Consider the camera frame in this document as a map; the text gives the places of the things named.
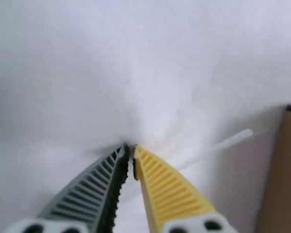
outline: white fabric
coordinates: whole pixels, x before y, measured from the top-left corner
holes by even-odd
[[[128,141],[252,233],[288,102],[291,0],[0,0],[0,231]],[[147,233],[122,193],[115,233]]]

